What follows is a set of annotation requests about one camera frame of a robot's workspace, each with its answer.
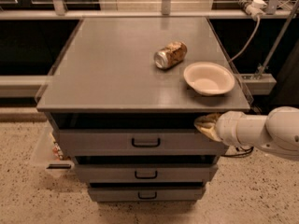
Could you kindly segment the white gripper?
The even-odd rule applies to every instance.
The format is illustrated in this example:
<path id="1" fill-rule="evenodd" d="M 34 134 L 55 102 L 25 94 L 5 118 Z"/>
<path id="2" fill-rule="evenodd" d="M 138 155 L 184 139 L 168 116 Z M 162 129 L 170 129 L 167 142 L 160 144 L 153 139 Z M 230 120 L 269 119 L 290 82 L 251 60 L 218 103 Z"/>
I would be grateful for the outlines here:
<path id="1" fill-rule="evenodd" d="M 238 122 L 245 117 L 243 112 L 229 111 L 223 113 L 212 113 L 196 118 L 193 125 L 209 139 L 220 142 L 226 146 L 242 147 L 247 142 L 241 142 L 237 135 Z"/>

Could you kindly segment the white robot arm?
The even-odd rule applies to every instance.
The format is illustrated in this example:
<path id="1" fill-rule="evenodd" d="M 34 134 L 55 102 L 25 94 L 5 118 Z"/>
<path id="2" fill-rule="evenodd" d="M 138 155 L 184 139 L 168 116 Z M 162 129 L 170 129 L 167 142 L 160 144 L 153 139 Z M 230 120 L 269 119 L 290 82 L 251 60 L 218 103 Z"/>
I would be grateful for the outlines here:
<path id="1" fill-rule="evenodd" d="M 212 113 L 193 124 L 200 133 L 226 146 L 252 146 L 282 159 L 299 161 L 298 108 L 282 106 L 268 115 Z"/>

